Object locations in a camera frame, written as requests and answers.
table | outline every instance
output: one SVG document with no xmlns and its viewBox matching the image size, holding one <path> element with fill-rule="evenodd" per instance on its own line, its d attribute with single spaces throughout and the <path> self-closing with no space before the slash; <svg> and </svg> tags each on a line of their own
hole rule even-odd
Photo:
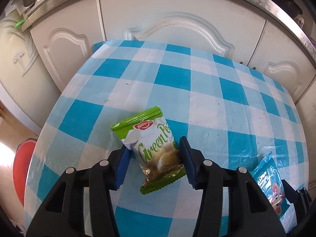
<svg viewBox="0 0 316 237">
<path fill-rule="evenodd" d="M 276 81 L 230 59 L 176 45 L 114 40 L 94 50 L 37 141 L 25 190 L 26 226 L 66 168 L 89 168 L 121 147 L 111 125 L 156 105 L 176 141 L 187 136 L 191 147 L 221 167 L 251 171 L 272 151 L 281 178 L 295 189 L 308 187 L 301 121 Z M 120 235 L 192 236 L 202 191 L 193 190 L 184 176 L 142 195 L 143 180 L 132 158 L 124 184 L 111 192 Z M 227 198 L 224 190 L 221 234 L 227 231 Z M 293 206 L 281 222 L 286 230 L 295 224 Z"/>
</svg>

blue gripper pad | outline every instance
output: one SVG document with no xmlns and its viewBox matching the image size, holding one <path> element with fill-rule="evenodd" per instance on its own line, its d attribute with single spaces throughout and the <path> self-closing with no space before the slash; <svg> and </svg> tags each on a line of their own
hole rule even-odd
<svg viewBox="0 0 316 237">
<path fill-rule="evenodd" d="M 105 42 L 97 42 L 93 45 L 93 51 L 92 53 L 95 53 L 97 49 L 99 49 Z"/>
<path fill-rule="evenodd" d="M 124 182 L 127 168 L 131 160 L 132 151 L 126 148 L 125 146 L 123 146 L 121 150 L 117 150 L 113 152 L 118 152 L 118 158 L 120 157 L 119 160 L 116 161 L 115 163 L 116 165 L 114 165 L 115 176 L 116 176 L 115 181 L 114 181 L 114 191 L 116 191 Z"/>
<path fill-rule="evenodd" d="M 192 149 L 185 136 L 182 136 L 179 141 L 179 152 L 183 159 L 186 175 L 190 185 L 194 189 L 198 188 L 199 181 L 197 174 L 200 165 L 204 161 L 204 156 L 199 150 Z"/>
</svg>

kitchen cabinet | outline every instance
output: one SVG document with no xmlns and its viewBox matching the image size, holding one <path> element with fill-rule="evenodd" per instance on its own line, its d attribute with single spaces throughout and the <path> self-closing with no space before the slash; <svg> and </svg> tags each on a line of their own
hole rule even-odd
<svg viewBox="0 0 316 237">
<path fill-rule="evenodd" d="M 105 41 L 99 0 L 82 0 L 49 16 L 31 29 L 37 50 L 62 92 L 93 44 Z"/>
<path fill-rule="evenodd" d="M 265 20 L 228 0 L 100 0 L 106 38 L 196 48 L 247 64 Z"/>
<path fill-rule="evenodd" d="M 316 82 L 312 82 L 296 105 L 304 129 L 309 161 L 309 183 L 316 181 Z M 310 193 L 315 197 L 315 190 Z"/>
<path fill-rule="evenodd" d="M 294 102 L 316 75 L 315 68 L 299 47 L 268 21 L 248 66 L 281 83 Z"/>
</svg>

